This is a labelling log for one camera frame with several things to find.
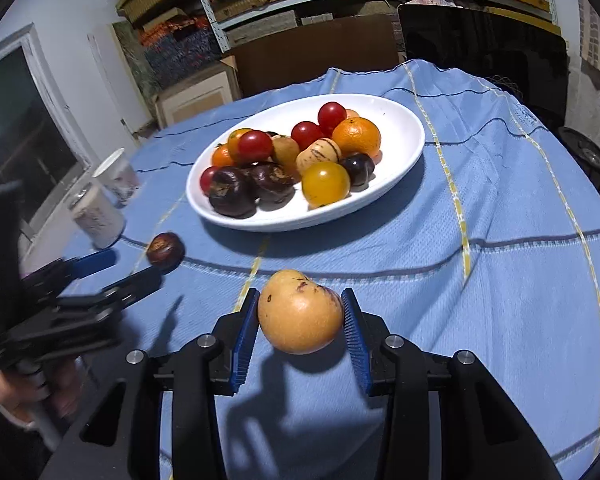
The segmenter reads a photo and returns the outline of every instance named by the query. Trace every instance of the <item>tablecloth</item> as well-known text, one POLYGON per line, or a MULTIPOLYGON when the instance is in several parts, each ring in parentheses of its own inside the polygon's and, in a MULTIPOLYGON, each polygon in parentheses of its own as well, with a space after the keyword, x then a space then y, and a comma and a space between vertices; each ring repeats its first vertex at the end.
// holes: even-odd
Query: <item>tablecloth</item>
MULTIPOLYGON (((510 94, 422 60, 388 72, 330 69, 170 126, 133 165, 141 189, 123 210, 120 260, 71 289, 98 290, 143 268, 155 234, 179 234, 186 260, 127 309, 129 344, 175 351, 209 332, 248 286, 299 269, 338 292, 352 286, 363 310, 423 350, 473 350, 566 480, 592 462, 600 449, 600 197, 510 94), (187 173, 220 133, 266 108, 338 92, 384 96, 422 121, 424 152, 391 191, 344 218, 270 235, 194 213, 187 173)), ((77 234, 66 256, 90 251, 77 234)), ((341 337, 298 357, 274 351, 259 333, 246 384, 216 405, 230 480, 373 478, 384 403, 360 393, 341 337)), ((168 399, 163 415, 168 478, 168 399)))

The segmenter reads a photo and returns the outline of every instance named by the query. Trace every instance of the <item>sleeve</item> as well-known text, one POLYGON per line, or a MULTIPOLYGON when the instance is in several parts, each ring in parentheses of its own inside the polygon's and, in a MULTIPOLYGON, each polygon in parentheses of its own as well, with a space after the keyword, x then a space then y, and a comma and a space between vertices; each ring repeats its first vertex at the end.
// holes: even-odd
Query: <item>sleeve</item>
POLYGON ((18 428, 0 412, 0 480, 36 480, 49 456, 37 432, 18 428))

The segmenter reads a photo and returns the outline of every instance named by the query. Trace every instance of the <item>black trash can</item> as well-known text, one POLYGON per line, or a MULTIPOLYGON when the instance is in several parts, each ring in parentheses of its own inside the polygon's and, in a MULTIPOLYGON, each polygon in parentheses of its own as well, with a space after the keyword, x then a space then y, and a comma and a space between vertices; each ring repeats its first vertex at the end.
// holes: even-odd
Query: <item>black trash can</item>
POLYGON ((598 145, 580 132, 566 126, 557 128, 555 136, 571 153, 578 166, 582 168, 600 193, 600 148, 598 145))

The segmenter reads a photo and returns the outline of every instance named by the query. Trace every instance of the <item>red cherry tomato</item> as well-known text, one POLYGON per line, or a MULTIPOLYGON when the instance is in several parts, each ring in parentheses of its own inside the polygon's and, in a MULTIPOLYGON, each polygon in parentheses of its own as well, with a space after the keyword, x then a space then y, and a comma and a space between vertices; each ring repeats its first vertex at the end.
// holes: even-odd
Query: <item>red cherry tomato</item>
POLYGON ((291 130, 291 138, 298 143, 300 151, 306 150, 316 140, 324 137, 324 133, 316 123, 302 121, 291 130))
POLYGON ((265 132, 251 130, 240 137, 238 152, 245 162, 261 162, 271 156, 273 141, 265 132))
POLYGON ((211 179, 214 177, 214 173, 218 170, 217 166, 210 166, 200 175, 200 189, 205 196, 209 196, 209 187, 211 186, 211 179))
POLYGON ((320 124, 320 128, 328 137, 331 137, 334 128, 346 118, 346 108, 333 101, 323 104, 320 111, 318 111, 318 124, 320 124))

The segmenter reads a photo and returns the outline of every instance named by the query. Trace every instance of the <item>white oval bowl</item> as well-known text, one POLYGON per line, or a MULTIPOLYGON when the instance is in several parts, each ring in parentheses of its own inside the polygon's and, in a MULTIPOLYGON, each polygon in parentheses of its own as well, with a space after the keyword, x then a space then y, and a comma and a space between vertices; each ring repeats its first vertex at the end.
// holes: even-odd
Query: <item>white oval bowl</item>
POLYGON ((187 178, 187 198, 200 216, 217 225, 243 231, 291 231, 329 222, 364 207, 389 191, 413 167, 424 147, 424 127, 419 118, 401 104, 365 94, 329 94, 297 99, 255 114, 232 126, 214 140, 198 157, 187 178), (349 196, 327 206, 310 209, 296 184, 293 198, 284 206, 263 210, 259 206, 249 218, 231 218, 213 210, 200 189, 200 174, 211 165, 211 155, 218 144, 238 128, 253 128, 290 136, 300 121, 317 123, 320 107, 336 101, 372 121, 382 135, 382 159, 376 165, 375 177, 366 189, 352 188, 349 196))

